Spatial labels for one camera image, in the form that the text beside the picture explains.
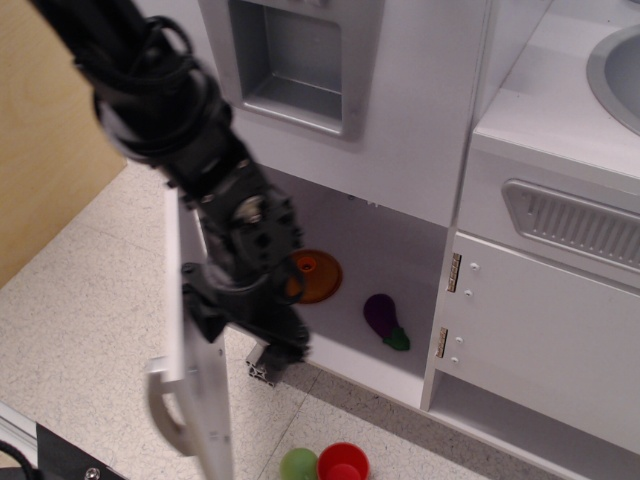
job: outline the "red cup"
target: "red cup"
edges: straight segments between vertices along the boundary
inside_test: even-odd
[[[346,442],[325,448],[318,457],[316,468],[318,480],[367,480],[370,469],[369,459],[362,449]]]

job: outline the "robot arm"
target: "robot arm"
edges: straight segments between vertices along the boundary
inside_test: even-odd
[[[213,342],[233,322],[269,344],[275,368],[301,361],[309,333],[290,307],[303,288],[289,257],[301,247],[291,201],[232,132],[231,108],[187,36],[170,19],[143,19],[130,0],[31,2],[92,85],[111,142],[197,210],[209,261],[183,266],[183,300],[201,334]],[[298,295],[287,294],[291,277]]]

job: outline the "hinge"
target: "hinge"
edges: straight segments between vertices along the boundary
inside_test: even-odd
[[[460,272],[460,260],[462,260],[462,255],[459,253],[453,254],[453,259],[451,260],[451,270],[449,271],[449,283],[447,285],[447,292],[455,292],[456,285],[458,284],[458,273]]]
[[[440,328],[440,338],[438,339],[438,350],[436,351],[436,357],[442,358],[444,357],[444,347],[447,344],[447,334],[449,330],[441,327]]]

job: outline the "green ball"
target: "green ball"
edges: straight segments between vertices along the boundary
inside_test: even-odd
[[[318,480],[318,456],[307,448],[289,450],[280,462],[282,480]]]

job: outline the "wooden wall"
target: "wooden wall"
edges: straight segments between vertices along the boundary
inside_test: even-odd
[[[2,0],[0,287],[124,166],[54,32],[27,0]]]

